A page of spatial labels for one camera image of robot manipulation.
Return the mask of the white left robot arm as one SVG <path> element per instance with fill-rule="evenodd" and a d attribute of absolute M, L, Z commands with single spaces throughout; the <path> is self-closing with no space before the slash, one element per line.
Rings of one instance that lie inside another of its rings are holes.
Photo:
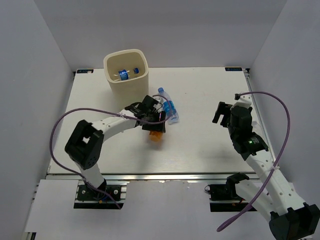
<path fill-rule="evenodd" d="M 105 196 L 106 180 L 98 166 L 98 160 L 105 141 L 138 126 L 145 131 L 165 133 L 165 122 L 170 118 L 172 107 L 166 113 L 165 107 L 157 109 L 160 101 L 146 95 L 141 102 L 126 106 L 119 113 L 108 112 L 110 117 L 77 123 L 66 145 L 65 152 L 75 162 L 88 188 L 88 193 L 99 200 Z"/>

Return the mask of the blue label water bottle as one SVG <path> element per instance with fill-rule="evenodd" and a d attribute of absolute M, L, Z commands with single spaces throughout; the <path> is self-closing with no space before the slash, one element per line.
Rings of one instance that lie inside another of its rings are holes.
<path fill-rule="evenodd" d="M 158 88 L 158 94 L 161 95 L 160 100 L 162 108 L 166 115 L 169 116 L 168 123 L 175 124 L 179 121 L 179 114 L 169 94 L 162 88 Z"/>

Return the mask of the blue sticker right corner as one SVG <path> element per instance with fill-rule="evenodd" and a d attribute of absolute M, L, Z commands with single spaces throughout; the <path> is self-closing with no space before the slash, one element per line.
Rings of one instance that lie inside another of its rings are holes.
<path fill-rule="evenodd" d="M 226 72 L 242 72 L 243 69 L 241 67 L 225 67 Z"/>

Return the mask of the blue sticker corner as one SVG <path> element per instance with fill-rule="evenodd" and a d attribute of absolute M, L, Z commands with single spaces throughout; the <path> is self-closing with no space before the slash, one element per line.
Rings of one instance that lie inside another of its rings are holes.
<path fill-rule="evenodd" d="M 93 72 L 94 72 L 93 69 L 78 69 L 76 71 L 76 74 L 91 74 Z"/>
<path fill-rule="evenodd" d="M 241 67 L 225 67 L 226 72 L 242 72 L 243 69 Z"/>

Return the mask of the blue sticker left corner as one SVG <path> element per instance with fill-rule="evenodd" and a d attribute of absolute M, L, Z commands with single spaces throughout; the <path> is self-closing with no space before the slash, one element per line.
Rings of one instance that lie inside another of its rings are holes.
<path fill-rule="evenodd" d="M 91 74 L 93 72 L 94 72 L 93 69 L 78 69 L 76 71 L 76 74 Z"/>

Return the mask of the clear white-cap bottle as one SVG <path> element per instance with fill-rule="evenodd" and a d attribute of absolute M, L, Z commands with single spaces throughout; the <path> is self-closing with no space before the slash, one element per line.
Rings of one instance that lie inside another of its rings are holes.
<path fill-rule="evenodd" d="M 262 134 L 262 129 L 260 124 L 257 121 L 252 121 L 252 131 L 255 132 L 258 135 Z"/>

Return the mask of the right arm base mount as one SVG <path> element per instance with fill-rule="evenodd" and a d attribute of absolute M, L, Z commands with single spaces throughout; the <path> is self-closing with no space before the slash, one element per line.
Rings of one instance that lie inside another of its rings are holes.
<path fill-rule="evenodd" d="M 210 211 L 212 213 L 240 212 L 248 204 L 236 194 L 236 184 L 250 178 L 244 173 L 235 173 L 226 178 L 224 184 L 208 184 L 204 192 L 209 195 Z"/>

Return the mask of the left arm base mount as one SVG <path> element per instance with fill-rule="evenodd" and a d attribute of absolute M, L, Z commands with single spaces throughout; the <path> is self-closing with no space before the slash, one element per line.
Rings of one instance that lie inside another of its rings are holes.
<path fill-rule="evenodd" d="M 125 202 L 127 185 L 109 184 L 106 186 L 107 192 L 118 204 L 106 194 L 97 192 L 81 182 L 77 186 L 73 208 L 87 210 L 120 210 Z"/>

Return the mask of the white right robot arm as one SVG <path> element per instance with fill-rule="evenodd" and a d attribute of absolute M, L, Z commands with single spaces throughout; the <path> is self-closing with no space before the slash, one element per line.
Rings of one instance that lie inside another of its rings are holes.
<path fill-rule="evenodd" d="M 226 195 L 252 203 L 252 208 L 268 222 L 275 239 L 303 239 L 314 234 L 320 210 L 315 204 L 307 204 L 282 174 L 268 145 L 254 132 L 252 109 L 249 101 L 233 105 L 221 101 L 212 120 L 228 129 L 234 149 L 262 182 L 257 187 L 246 174 L 233 174 L 226 180 Z"/>

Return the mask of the small blue-cap bottle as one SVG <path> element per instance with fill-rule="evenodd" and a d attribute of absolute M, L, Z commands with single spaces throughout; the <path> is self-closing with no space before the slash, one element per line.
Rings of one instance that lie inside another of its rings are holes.
<path fill-rule="evenodd" d="M 132 69 L 121 69 L 112 74 L 111 79 L 116 82 L 127 81 L 139 76 L 140 70 L 135 67 Z"/>

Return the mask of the aluminium table frame rail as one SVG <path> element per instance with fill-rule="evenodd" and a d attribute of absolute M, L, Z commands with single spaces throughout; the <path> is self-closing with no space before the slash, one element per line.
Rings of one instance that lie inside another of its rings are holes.
<path fill-rule="evenodd" d="M 107 181 L 214 181 L 226 180 L 233 173 L 195 173 L 195 174 L 103 174 Z M 255 173 L 245 172 L 251 180 L 259 181 Z M 47 174 L 46 180 L 81 180 L 81 177 L 75 174 Z"/>

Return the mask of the orange juice bottle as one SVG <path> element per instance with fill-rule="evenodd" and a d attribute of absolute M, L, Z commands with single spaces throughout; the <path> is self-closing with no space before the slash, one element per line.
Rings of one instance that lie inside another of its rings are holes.
<path fill-rule="evenodd" d="M 159 132 L 159 131 L 150 131 L 148 138 L 150 141 L 154 143 L 159 143 L 162 141 L 163 134 L 164 134 L 163 132 Z"/>

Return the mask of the cream plastic bin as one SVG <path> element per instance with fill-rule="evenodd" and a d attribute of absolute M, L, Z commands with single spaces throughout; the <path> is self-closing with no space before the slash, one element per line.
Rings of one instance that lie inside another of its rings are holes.
<path fill-rule="evenodd" d="M 141 102 L 149 94 L 149 66 L 144 53 L 139 49 L 126 49 L 108 54 L 103 59 L 105 77 L 118 109 Z M 139 68 L 138 77 L 126 81 L 111 79 L 116 71 Z"/>

